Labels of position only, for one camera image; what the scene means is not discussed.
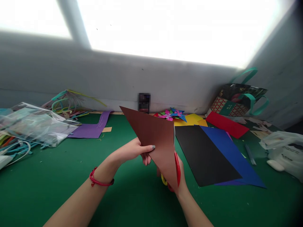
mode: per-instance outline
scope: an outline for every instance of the red paper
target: red paper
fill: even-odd
[[[218,127],[219,129],[228,132],[236,139],[239,139],[241,136],[243,136],[246,132],[249,131],[249,128],[213,111],[207,116],[206,121]]]

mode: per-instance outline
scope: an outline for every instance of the gift bag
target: gift bag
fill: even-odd
[[[238,77],[241,77],[248,72],[250,73],[245,77],[242,83],[233,83]],[[267,90],[246,84],[257,72],[257,68],[250,68],[232,79],[229,84],[223,85],[218,97],[215,99],[206,116],[211,111],[214,111],[235,120],[233,119],[234,117],[241,118],[248,111],[252,116],[261,114],[269,104],[268,98],[264,96]],[[255,103],[262,97],[266,99],[266,102],[257,110],[253,110]]]

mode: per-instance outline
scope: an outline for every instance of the red bracelet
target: red bracelet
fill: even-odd
[[[111,186],[111,185],[114,184],[114,179],[109,184],[103,184],[99,181],[96,181],[95,178],[94,178],[94,172],[95,172],[96,169],[97,169],[97,167],[95,167],[89,175],[89,178],[92,181],[92,187],[95,185],[95,183],[98,184],[98,185],[101,185],[101,186]]]

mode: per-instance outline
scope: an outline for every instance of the pen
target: pen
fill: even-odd
[[[253,159],[253,154],[252,154],[252,152],[250,151],[250,149],[249,149],[249,147],[247,146],[247,144],[245,144],[245,149],[246,149],[247,154],[248,154],[248,156],[249,156],[249,158],[250,158],[250,161],[252,162],[253,165],[256,166],[257,164],[256,164],[255,160]]]

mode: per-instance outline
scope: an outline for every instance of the black paper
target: black paper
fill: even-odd
[[[175,131],[200,187],[242,178],[200,126],[176,126]]]

